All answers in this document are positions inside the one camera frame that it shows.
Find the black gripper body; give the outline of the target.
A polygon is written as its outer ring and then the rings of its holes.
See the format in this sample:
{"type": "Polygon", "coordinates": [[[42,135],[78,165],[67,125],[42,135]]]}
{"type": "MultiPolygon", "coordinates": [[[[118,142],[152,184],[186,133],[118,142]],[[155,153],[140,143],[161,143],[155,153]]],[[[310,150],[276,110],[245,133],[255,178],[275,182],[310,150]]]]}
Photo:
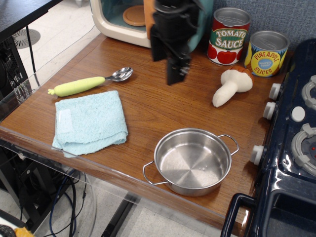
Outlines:
{"type": "Polygon", "coordinates": [[[197,33],[198,7],[172,8],[153,13],[154,24],[150,29],[151,37],[157,37],[165,45],[167,58],[189,57],[191,50],[188,41],[197,33]]]}

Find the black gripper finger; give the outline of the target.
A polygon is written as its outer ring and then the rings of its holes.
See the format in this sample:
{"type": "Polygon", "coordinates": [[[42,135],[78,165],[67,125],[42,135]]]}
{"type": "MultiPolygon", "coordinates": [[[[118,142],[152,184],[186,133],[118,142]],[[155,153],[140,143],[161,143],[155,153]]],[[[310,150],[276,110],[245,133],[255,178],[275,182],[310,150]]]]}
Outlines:
{"type": "Polygon", "coordinates": [[[167,60],[167,84],[172,85],[182,82],[190,70],[191,58],[168,58],[167,60]]]}
{"type": "Polygon", "coordinates": [[[151,52],[153,61],[155,62],[167,58],[165,45],[162,40],[157,37],[151,37],[151,52]]]}

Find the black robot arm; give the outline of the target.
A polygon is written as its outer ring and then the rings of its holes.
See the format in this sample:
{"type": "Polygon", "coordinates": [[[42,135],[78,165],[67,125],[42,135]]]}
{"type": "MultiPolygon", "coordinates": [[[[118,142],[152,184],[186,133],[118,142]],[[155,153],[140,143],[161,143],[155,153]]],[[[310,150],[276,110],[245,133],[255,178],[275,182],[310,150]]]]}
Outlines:
{"type": "Polygon", "coordinates": [[[167,84],[182,82],[191,63],[189,40],[198,31],[198,0],[157,0],[150,29],[153,60],[167,60],[167,84]]]}

